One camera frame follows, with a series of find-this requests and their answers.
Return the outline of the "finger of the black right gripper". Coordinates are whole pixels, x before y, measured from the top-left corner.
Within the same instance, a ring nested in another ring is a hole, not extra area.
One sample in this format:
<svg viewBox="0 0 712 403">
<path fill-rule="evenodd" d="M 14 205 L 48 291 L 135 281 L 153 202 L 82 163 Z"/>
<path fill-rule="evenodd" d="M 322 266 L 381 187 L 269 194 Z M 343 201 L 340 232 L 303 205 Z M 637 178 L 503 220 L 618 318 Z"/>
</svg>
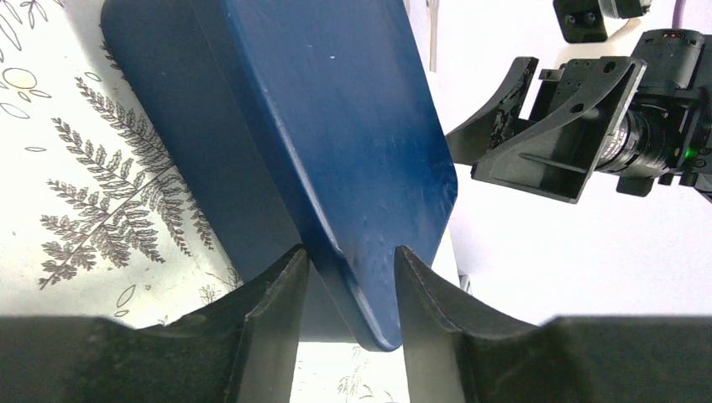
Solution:
<svg viewBox="0 0 712 403">
<path fill-rule="evenodd" d="M 453 163 L 474 165 L 487 152 L 514 135 L 539 59 L 517 57 L 490 99 L 446 134 Z"/>
</svg>

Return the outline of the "navy box lid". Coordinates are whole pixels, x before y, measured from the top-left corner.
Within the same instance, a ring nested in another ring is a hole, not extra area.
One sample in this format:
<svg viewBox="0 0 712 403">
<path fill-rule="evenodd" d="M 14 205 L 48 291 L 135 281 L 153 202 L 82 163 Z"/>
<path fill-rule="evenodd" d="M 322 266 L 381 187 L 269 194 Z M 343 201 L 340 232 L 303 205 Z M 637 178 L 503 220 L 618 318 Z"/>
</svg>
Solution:
<svg viewBox="0 0 712 403">
<path fill-rule="evenodd" d="M 295 243 L 302 335 L 402 343 L 394 252 L 431 263 L 458 181 L 400 1 L 106 1 L 107 47 L 246 280 Z"/>
</svg>

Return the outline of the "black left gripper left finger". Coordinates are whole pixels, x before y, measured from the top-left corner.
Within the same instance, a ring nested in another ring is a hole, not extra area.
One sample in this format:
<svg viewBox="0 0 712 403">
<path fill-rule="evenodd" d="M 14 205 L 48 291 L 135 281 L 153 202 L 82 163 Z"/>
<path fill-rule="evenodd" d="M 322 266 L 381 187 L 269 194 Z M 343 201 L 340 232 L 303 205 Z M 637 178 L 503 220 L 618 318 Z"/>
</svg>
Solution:
<svg viewBox="0 0 712 403">
<path fill-rule="evenodd" d="M 4 402 L 287 402 L 309 277 L 295 246 L 167 326 L 3 317 Z"/>
</svg>

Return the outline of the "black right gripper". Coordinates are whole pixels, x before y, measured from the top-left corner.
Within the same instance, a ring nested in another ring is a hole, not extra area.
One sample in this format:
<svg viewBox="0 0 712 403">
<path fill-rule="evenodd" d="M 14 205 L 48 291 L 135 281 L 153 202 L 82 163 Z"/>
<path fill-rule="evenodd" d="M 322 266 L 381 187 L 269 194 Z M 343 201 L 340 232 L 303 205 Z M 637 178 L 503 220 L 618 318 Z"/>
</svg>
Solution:
<svg viewBox="0 0 712 403">
<path fill-rule="evenodd" d="M 472 178 L 575 203 L 597 169 L 621 194 L 678 178 L 709 198 L 710 35 L 649 30 L 631 56 L 571 59 L 544 78 L 542 114 L 480 157 Z"/>
</svg>

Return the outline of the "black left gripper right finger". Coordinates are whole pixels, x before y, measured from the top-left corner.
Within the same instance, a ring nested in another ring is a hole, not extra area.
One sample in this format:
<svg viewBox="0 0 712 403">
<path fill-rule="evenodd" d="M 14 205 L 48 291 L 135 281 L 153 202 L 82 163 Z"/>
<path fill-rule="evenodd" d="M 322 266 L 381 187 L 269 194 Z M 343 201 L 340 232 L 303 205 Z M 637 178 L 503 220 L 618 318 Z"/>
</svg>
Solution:
<svg viewBox="0 0 712 403">
<path fill-rule="evenodd" d="M 709 317 L 510 317 L 395 250 L 414 402 L 708 402 Z"/>
</svg>

